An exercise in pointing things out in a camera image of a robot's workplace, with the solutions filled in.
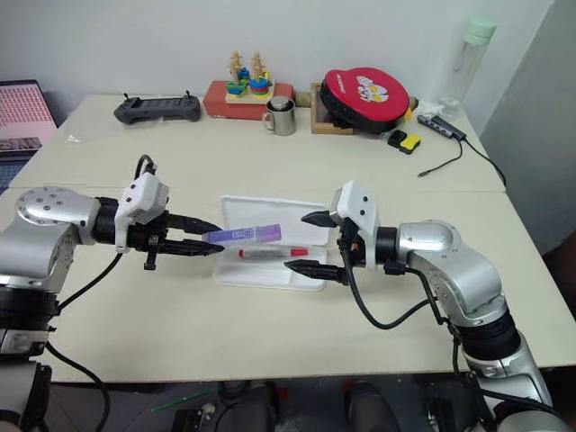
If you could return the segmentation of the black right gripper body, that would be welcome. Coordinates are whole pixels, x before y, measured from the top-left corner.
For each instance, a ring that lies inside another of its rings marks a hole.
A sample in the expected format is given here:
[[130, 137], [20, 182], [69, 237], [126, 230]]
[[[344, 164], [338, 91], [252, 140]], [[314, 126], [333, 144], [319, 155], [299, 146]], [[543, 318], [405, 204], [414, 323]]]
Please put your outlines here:
[[342, 257], [344, 268], [340, 277], [340, 282], [343, 285], [354, 285], [356, 283], [354, 277], [354, 258], [353, 258], [353, 245], [358, 239], [358, 226], [350, 218], [342, 218], [334, 211], [330, 214], [334, 226], [339, 228], [340, 237], [337, 240], [340, 255]]

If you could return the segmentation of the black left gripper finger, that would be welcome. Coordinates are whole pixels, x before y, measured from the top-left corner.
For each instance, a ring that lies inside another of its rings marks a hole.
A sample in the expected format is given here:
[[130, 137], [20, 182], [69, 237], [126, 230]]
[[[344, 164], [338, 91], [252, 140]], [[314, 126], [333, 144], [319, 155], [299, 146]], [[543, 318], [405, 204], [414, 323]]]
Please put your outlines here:
[[224, 250], [224, 246], [193, 239], [184, 239], [178, 241], [166, 239], [162, 245], [162, 253], [164, 255], [186, 257], [206, 257], [209, 255], [218, 254]]
[[221, 230], [219, 226], [208, 221], [177, 214], [169, 214], [167, 216], [166, 226], [170, 229], [181, 230], [184, 233], [194, 235], [203, 235]]

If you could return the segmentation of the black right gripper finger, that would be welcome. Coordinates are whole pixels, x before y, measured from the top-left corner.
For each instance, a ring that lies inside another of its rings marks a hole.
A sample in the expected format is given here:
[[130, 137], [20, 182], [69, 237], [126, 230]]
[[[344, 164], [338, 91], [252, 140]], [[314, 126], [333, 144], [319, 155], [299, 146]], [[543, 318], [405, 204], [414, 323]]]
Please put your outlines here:
[[313, 211], [301, 217], [301, 221], [321, 228], [333, 228], [334, 220], [329, 211]]
[[297, 259], [287, 261], [284, 265], [299, 275], [310, 279], [342, 282], [343, 268], [337, 265], [322, 264], [317, 260]]

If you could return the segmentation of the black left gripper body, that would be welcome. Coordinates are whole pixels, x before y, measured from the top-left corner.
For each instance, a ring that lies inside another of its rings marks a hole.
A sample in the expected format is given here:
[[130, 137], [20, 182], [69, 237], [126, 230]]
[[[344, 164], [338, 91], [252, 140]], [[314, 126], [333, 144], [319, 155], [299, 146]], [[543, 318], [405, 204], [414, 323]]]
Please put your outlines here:
[[169, 211], [163, 211], [148, 223], [136, 222], [129, 226], [128, 247], [147, 254], [144, 263], [147, 271], [156, 270], [157, 256], [166, 250], [169, 218]]

